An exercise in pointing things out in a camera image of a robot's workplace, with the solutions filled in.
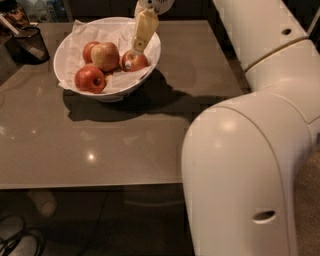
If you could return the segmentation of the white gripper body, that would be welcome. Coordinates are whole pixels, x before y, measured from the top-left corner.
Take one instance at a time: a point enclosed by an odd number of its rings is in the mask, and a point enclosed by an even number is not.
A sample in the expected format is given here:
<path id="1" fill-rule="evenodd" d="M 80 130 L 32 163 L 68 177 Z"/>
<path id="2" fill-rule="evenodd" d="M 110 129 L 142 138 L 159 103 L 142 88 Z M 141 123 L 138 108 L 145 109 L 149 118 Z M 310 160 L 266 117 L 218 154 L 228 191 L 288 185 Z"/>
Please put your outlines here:
<path id="1" fill-rule="evenodd" d="M 153 9 L 157 15 L 161 15 L 170 10 L 175 0 L 138 0 L 137 12 L 144 9 Z"/>

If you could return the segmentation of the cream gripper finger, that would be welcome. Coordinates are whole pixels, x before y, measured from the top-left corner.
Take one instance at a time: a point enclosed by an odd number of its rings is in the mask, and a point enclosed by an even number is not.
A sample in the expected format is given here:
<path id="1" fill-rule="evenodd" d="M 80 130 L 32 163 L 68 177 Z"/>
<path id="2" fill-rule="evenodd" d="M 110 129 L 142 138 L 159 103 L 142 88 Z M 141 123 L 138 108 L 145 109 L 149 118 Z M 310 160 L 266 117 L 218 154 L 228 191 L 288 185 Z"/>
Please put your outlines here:
<path id="1" fill-rule="evenodd" d="M 158 25 L 158 15 L 153 8 L 146 8 L 137 15 L 131 46 L 134 55 L 144 52 Z"/>

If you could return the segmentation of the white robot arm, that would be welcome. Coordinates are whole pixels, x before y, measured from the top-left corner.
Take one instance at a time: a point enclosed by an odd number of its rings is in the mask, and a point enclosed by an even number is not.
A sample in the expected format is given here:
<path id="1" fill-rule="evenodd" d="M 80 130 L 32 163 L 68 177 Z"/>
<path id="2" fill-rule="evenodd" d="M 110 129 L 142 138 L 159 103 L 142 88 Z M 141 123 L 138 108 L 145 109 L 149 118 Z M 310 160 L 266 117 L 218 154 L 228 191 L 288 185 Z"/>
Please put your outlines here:
<path id="1" fill-rule="evenodd" d="M 212 0 L 250 93 L 202 112 L 181 171 L 195 256 L 298 256 L 294 180 L 319 145 L 320 55 L 282 0 Z"/>

